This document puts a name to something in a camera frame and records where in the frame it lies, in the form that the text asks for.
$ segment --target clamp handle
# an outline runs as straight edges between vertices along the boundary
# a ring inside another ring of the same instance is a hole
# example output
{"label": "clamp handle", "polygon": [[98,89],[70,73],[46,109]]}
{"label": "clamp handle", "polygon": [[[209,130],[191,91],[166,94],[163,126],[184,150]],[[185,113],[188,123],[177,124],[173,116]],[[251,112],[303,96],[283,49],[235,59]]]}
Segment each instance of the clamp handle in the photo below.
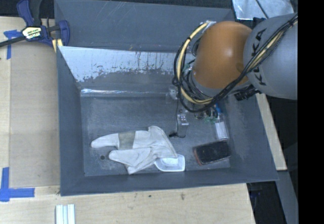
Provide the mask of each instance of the clamp handle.
{"label": "clamp handle", "polygon": [[39,7],[42,0],[21,0],[17,3],[19,16],[24,19],[26,26],[41,25]]}

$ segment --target orange object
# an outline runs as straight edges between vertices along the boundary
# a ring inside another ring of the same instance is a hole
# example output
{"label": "orange object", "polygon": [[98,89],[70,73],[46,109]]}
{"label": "orange object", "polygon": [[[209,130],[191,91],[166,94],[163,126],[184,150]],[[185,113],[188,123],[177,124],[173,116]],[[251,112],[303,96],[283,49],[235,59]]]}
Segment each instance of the orange object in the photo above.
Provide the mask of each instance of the orange object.
{"label": "orange object", "polygon": [[[223,21],[202,35],[193,66],[193,77],[202,86],[223,89],[243,71],[243,50],[252,30],[240,23]],[[245,77],[240,83],[248,80]]]}

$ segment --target mobile phone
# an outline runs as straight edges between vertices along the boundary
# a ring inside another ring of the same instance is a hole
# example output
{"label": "mobile phone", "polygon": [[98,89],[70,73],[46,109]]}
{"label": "mobile phone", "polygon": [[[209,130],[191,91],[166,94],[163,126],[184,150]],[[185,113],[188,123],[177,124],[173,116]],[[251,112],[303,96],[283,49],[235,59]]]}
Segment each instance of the mobile phone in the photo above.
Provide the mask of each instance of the mobile phone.
{"label": "mobile phone", "polygon": [[193,148],[194,156],[199,165],[206,165],[230,157],[227,140],[211,142]]}

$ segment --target blue tape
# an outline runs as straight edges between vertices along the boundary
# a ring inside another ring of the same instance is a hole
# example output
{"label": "blue tape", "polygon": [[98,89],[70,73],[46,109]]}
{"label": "blue tape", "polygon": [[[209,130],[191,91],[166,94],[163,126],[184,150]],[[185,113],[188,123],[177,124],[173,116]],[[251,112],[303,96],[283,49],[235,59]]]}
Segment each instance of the blue tape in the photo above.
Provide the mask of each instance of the blue tape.
{"label": "blue tape", "polygon": [[35,197],[35,188],[9,188],[9,168],[2,169],[0,201],[9,202],[11,198]]}
{"label": "blue tape", "polygon": [[[9,39],[22,36],[22,33],[17,30],[5,31],[4,35]],[[11,58],[11,45],[7,47],[7,60]]]}

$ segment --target white cloth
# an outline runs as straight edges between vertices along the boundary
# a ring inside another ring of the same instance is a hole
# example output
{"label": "white cloth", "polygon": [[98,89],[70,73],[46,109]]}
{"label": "white cloth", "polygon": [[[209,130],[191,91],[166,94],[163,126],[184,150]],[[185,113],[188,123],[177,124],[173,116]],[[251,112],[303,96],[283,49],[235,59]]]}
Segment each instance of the white cloth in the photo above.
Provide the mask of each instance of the white cloth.
{"label": "white cloth", "polygon": [[150,126],[148,131],[135,131],[133,139],[130,136],[131,132],[127,132],[126,135],[122,133],[106,135],[93,140],[91,147],[117,147],[118,150],[109,153],[109,159],[124,164],[128,174],[151,166],[157,158],[178,157],[165,132],[157,126]]}

